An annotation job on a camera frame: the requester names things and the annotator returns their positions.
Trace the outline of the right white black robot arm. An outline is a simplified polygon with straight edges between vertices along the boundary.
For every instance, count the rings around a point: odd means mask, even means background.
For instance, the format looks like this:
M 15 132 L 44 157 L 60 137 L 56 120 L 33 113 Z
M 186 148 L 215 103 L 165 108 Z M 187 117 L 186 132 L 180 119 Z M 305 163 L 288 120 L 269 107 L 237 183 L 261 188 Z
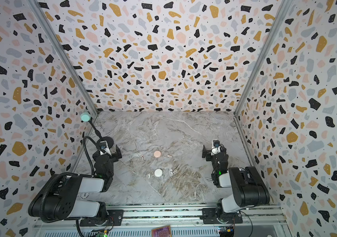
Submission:
M 231 189 L 231 195 L 219 199 L 216 207 L 202 209 L 201 219 L 205 224 L 242 223 L 242 210 L 270 203 L 269 191 L 257 169 L 229 167 L 227 149 L 218 140 L 213 141 L 209 150 L 203 147 L 202 158 L 212 163 L 213 184 Z

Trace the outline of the white earbud charging case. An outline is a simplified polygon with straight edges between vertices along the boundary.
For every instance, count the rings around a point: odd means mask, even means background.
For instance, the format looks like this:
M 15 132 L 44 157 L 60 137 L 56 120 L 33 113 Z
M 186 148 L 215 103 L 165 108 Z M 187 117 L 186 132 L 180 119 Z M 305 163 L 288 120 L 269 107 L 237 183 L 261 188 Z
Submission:
M 161 169 L 156 169 L 156 170 L 154 171 L 154 176 L 155 176 L 155 177 L 159 178 L 159 177 L 161 177 L 162 175 L 163 175 L 163 171 L 162 171 Z

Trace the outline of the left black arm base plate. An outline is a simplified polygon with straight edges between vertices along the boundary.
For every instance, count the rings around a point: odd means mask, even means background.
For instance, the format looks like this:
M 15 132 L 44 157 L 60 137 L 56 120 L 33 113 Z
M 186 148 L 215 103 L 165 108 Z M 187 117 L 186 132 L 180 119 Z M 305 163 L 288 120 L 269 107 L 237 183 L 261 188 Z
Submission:
M 85 217 L 80 221 L 80 227 L 114 227 L 120 226 L 123 220 L 122 209 L 99 210 L 94 217 Z

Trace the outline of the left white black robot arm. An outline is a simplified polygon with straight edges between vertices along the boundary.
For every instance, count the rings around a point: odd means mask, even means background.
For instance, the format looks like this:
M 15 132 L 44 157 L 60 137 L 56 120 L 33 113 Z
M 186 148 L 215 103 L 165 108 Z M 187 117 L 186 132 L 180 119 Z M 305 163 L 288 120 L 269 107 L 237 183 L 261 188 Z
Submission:
M 28 214 L 45 223 L 63 220 L 81 220 L 82 226 L 100 226 L 112 221 L 113 213 L 101 201 L 79 200 L 83 193 L 104 193 L 110 188 L 114 176 L 114 163 L 122 158 L 121 150 L 98 153 L 94 164 L 94 175 L 65 172 L 54 174 L 34 197 Z

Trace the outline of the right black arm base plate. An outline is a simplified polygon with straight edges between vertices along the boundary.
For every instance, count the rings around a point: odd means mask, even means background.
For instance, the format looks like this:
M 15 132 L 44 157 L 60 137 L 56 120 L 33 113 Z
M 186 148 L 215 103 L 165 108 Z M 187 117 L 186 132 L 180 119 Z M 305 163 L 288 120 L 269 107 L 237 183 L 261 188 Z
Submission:
M 226 213 L 221 208 L 203 208 L 200 217 L 204 224 L 242 224 L 243 219 L 237 212 Z

